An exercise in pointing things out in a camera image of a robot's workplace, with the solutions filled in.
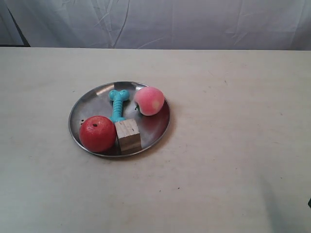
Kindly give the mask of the pink toy peach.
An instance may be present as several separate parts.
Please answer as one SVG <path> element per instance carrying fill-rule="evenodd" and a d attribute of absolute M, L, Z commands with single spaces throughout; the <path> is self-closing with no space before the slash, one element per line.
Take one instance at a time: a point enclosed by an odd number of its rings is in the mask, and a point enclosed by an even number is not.
<path fill-rule="evenodd" d="M 139 111 L 145 116 L 157 114 L 164 104 L 163 93 L 151 86 L 144 87 L 136 92 L 134 101 L 139 107 Z"/>

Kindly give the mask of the light wooden cube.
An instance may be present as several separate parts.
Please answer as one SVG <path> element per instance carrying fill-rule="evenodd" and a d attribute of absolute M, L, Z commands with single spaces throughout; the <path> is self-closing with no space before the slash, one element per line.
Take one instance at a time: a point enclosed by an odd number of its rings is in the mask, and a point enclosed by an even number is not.
<path fill-rule="evenodd" d="M 115 128 L 121 154 L 141 150 L 141 136 L 135 119 L 131 118 L 116 122 Z"/>

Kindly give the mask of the turquoise rubber bone toy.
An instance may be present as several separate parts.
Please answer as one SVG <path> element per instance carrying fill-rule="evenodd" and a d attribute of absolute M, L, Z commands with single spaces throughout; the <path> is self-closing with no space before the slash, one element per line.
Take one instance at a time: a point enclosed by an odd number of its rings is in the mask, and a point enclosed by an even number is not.
<path fill-rule="evenodd" d="M 128 101 L 130 97 L 130 94 L 127 90 L 111 90 L 109 92 L 109 98 L 113 102 L 112 106 L 112 115 L 110 117 L 110 120 L 113 123 L 124 121 L 125 118 L 122 116 L 123 113 L 123 103 L 125 101 Z"/>

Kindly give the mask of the red toy apple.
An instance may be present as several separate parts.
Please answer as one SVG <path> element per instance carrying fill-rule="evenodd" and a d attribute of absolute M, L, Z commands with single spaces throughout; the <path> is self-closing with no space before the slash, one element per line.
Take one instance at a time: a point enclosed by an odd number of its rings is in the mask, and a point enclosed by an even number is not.
<path fill-rule="evenodd" d="M 103 152 L 115 144 L 115 125 L 109 118 L 104 116 L 89 117 L 80 127 L 79 139 L 87 150 Z"/>

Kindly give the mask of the white wrinkled backdrop curtain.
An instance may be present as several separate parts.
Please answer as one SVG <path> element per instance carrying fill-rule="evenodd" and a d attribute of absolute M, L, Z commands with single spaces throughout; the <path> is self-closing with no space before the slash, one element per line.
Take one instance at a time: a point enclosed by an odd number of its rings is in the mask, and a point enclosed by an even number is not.
<path fill-rule="evenodd" d="M 1 45 L 309 50 L 308 0 L 3 0 Z"/>

